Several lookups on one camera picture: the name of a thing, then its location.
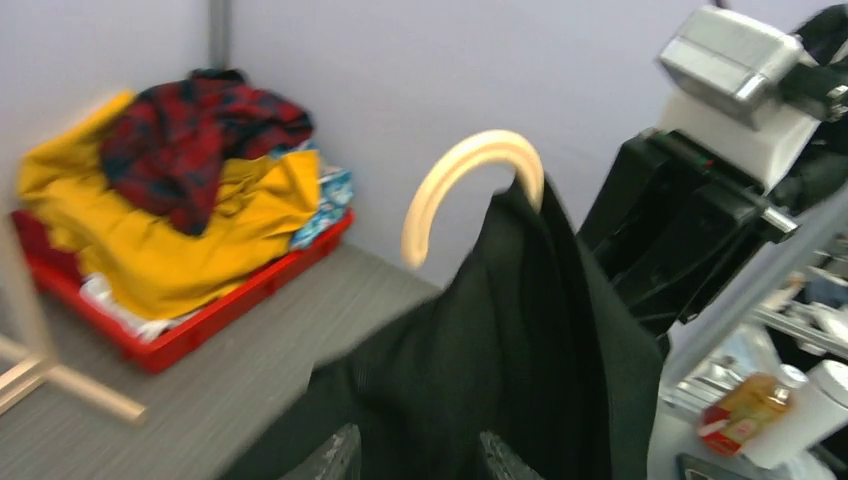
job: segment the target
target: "red tray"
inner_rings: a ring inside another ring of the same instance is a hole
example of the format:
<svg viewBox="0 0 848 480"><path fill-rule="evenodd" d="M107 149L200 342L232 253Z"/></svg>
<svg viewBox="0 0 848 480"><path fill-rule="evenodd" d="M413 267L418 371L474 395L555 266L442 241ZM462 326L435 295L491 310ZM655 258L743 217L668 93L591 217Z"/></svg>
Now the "red tray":
<svg viewBox="0 0 848 480"><path fill-rule="evenodd" d="M18 210L12 218L21 239L36 285L59 298L121 349L124 357L149 373L161 373L215 335L232 321L273 295L336 249L342 234L353 224L353 211L321 234L306 250L286 255L259 269L232 293L210 303L195 316L150 343L127 334L111 317L79 295L82 276L72 253L53 250L44 226L29 212Z"/></svg>

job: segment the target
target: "wall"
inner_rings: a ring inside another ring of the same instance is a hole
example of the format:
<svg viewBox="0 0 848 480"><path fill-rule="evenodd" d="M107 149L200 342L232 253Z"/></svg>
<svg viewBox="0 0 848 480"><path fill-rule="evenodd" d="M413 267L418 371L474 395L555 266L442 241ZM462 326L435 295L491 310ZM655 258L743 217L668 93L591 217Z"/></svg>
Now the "wall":
<svg viewBox="0 0 848 480"><path fill-rule="evenodd" d="M205 0L0 2L0 188L98 102L205 66L206 13Z"/></svg>
<svg viewBox="0 0 848 480"><path fill-rule="evenodd" d="M406 208L448 148L491 128L539 150L572 219L618 145L649 126L668 84L653 57L697 0L234 2L233 63L310 109L325 157L357 174L349 239L400 263ZM776 26L808 2L733 4ZM506 171L476 172L436 217L421 275L452 277Z"/></svg>

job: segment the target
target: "bottle cap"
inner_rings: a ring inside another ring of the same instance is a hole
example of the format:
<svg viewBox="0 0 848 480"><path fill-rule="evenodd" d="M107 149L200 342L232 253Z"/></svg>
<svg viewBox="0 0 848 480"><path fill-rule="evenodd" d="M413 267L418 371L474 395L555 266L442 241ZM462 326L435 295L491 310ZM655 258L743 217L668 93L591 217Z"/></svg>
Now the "bottle cap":
<svg viewBox="0 0 848 480"><path fill-rule="evenodd" d="M784 363L780 366L780 373L777 375L777 380L788 388L796 389L801 388L807 383L807 376L801 370Z"/></svg>
<svg viewBox="0 0 848 480"><path fill-rule="evenodd" d="M835 402L848 408L848 366L824 360L810 370L810 381Z"/></svg>

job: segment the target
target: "white bottle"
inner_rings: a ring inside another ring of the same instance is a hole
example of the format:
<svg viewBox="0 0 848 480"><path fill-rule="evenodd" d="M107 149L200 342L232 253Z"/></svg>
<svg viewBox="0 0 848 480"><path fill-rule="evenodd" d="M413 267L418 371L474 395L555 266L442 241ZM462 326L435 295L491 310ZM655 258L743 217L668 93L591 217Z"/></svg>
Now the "white bottle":
<svg viewBox="0 0 848 480"><path fill-rule="evenodd" d="M825 360L807 373L809 381L792 395L792 408L756 438L742 454L761 468L793 460L848 424L848 366Z"/></svg>

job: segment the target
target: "black phone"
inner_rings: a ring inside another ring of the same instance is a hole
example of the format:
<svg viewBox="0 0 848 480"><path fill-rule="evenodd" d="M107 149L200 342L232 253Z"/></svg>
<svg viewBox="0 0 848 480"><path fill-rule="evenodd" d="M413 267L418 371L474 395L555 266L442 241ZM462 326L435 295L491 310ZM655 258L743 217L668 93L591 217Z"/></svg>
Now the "black phone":
<svg viewBox="0 0 848 480"><path fill-rule="evenodd" d="M677 468L680 480L753 480L686 453L677 456Z"/></svg>

